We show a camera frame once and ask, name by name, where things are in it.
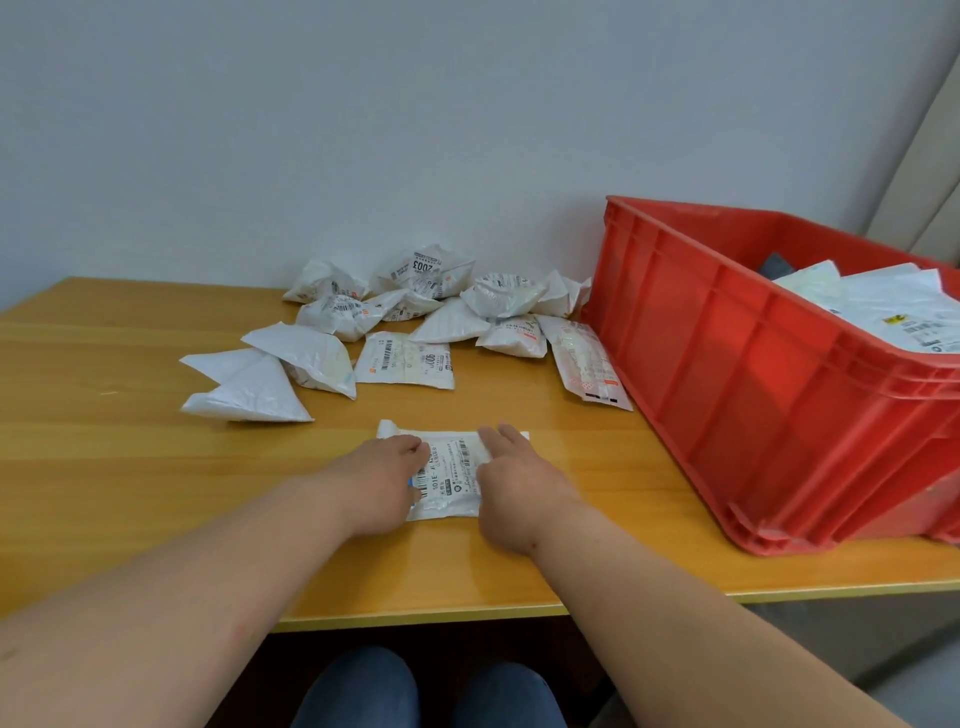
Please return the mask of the person's right hand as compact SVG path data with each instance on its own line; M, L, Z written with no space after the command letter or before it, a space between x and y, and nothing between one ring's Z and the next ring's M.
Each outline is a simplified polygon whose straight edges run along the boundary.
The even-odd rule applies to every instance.
M534 465L477 468L476 478L481 533L498 548L528 557L558 516L582 504L567 476L536 450Z

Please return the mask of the person's left hand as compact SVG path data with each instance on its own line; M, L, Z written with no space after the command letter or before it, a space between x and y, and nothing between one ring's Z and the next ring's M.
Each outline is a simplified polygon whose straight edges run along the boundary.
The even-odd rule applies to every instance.
M368 440L318 474L345 539L400 528L421 498L409 482L401 481L397 436Z

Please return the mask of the white labelled mailer bag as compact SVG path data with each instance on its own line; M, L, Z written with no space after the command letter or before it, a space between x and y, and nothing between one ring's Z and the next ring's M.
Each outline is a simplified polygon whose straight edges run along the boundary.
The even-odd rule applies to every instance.
M414 431L381 419L376 437L397 435L419 438L430 449L429 459L409 483L420 493L406 517L408 523L444 518L477 518L481 491L478 467L490 461L486 445L475 431Z

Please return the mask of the person's right forearm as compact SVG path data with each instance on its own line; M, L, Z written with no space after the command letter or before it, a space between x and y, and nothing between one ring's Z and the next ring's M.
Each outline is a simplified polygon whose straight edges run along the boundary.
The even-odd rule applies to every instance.
M911 728L590 506L546 518L530 553L640 726Z

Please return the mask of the person's left forearm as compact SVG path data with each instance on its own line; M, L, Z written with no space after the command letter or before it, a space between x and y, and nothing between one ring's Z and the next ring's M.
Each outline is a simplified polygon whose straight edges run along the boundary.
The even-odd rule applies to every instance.
M350 538L354 495L287 482L0 620L0 728L205 728Z

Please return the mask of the pile of white folded packets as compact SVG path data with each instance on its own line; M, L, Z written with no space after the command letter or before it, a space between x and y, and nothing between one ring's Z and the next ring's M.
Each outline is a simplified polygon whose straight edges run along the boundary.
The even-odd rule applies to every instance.
M189 354L180 362L215 387L190 394L182 413L228 422L313 421L294 391L355 401L359 384L452 391L451 345L513 358L551 354L566 391L587 403L632 411L625 385L598 335L574 315L593 281L551 271L474 274L473 258L440 245L402 253L370 282L311 259L282 300L294 322L242 337L244 348Z

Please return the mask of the person's left leg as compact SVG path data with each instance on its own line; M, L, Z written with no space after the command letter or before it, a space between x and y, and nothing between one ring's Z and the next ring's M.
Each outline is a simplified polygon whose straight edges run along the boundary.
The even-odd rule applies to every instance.
M346 652L318 675L290 728L421 728L416 679L395 652Z

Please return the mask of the person's leg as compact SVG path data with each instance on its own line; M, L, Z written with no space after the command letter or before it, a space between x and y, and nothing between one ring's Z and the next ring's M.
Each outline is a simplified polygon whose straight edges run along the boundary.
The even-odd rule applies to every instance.
M395 652L346 652L318 675L290 728L421 728L416 679Z
M479 670L453 710L450 728L568 728L546 680L520 663Z

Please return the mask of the red plastic crate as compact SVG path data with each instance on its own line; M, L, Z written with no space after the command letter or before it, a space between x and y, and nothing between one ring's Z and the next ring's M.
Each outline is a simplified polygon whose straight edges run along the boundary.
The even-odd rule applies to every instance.
M582 321L726 537L758 556L852 539L960 546L960 353L909 352L760 273L960 270L783 212L608 196Z

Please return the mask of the person's right leg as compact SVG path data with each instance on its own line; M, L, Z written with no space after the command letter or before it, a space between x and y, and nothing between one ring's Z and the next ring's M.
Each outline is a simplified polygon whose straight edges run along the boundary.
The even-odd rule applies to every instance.
M479 670L453 710L450 728L568 728L546 680L520 663Z

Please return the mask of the cream parcel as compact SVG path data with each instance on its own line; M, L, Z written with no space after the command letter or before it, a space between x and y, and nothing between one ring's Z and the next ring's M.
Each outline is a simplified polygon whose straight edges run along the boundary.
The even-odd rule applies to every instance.
M774 279L773 283L833 313L846 297L843 277L832 260L824 260L780 276Z

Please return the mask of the large white parcel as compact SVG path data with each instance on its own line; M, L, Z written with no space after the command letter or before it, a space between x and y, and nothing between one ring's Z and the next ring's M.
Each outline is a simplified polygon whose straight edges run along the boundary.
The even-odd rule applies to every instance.
M904 264L842 276L821 307L896 348L960 355L960 299L938 270Z

